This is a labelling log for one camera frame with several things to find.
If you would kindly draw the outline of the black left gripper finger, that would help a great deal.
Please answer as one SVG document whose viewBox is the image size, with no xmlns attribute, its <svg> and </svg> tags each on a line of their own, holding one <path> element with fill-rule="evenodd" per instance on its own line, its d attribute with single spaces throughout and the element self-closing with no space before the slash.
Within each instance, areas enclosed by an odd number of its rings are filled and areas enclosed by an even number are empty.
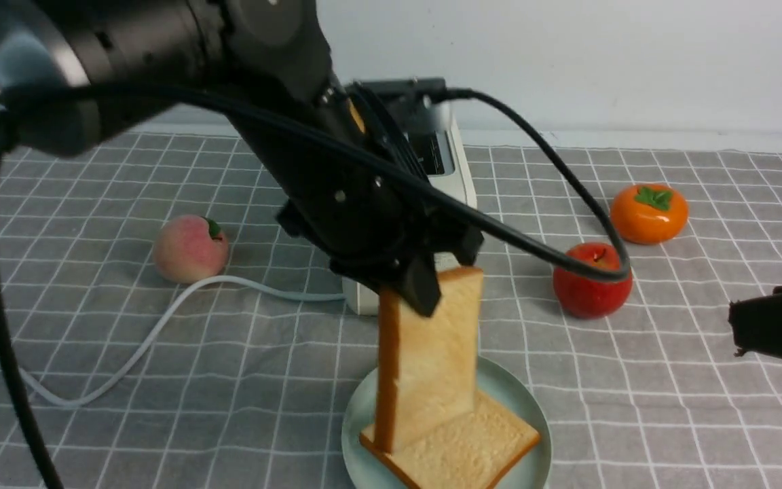
<svg viewBox="0 0 782 489">
<path fill-rule="evenodd" d="M 393 268 L 393 288 L 401 299 L 422 318 L 434 315 L 441 289 L 432 253 L 416 253 L 397 262 Z"/>
<path fill-rule="evenodd" d="M 482 232 L 476 227 L 460 227 L 452 234 L 451 254 L 461 266 L 473 266 L 483 242 Z"/>
</svg>

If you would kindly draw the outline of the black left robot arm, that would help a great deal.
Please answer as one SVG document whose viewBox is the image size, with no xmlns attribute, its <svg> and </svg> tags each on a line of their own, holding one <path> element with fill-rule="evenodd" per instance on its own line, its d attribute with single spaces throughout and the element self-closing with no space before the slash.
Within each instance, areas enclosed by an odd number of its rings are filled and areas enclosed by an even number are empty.
<svg viewBox="0 0 782 489">
<path fill-rule="evenodd" d="M 207 94 L 282 187 L 282 228 L 332 271 L 431 316 L 434 257 L 474 264 L 470 220 L 427 185 L 372 84 L 345 86 L 314 1 L 0 1 L 0 150 L 73 158 Z"/>
</svg>

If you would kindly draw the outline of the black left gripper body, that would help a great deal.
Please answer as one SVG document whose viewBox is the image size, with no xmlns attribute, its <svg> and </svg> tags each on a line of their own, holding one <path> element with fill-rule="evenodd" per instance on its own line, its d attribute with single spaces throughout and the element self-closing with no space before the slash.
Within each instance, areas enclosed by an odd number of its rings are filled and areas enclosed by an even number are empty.
<svg viewBox="0 0 782 489">
<path fill-rule="evenodd" d="M 334 273 L 383 290 L 391 288 L 397 262 L 416 253 L 451 254 L 454 231 L 478 227 L 411 185 L 428 179 L 369 148 L 367 124 L 346 88 L 332 78 L 300 97 L 256 77 L 230 86 L 230 97 L 276 115 L 286 129 L 254 117 L 228 118 L 286 193 L 282 228 L 328 254 Z"/>
</svg>

